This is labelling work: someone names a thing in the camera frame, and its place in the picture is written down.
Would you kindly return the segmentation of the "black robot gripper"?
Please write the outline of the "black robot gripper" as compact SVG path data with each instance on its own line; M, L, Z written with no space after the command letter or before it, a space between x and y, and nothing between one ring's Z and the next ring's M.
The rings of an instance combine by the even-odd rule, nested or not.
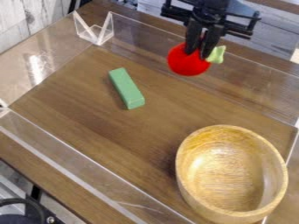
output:
M184 52L193 54L201 44L201 57L206 60L221 41L223 32L250 39L261 20L261 13L241 0L178 0L190 9L164 0L160 15L187 25ZM202 28L210 28L203 35Z

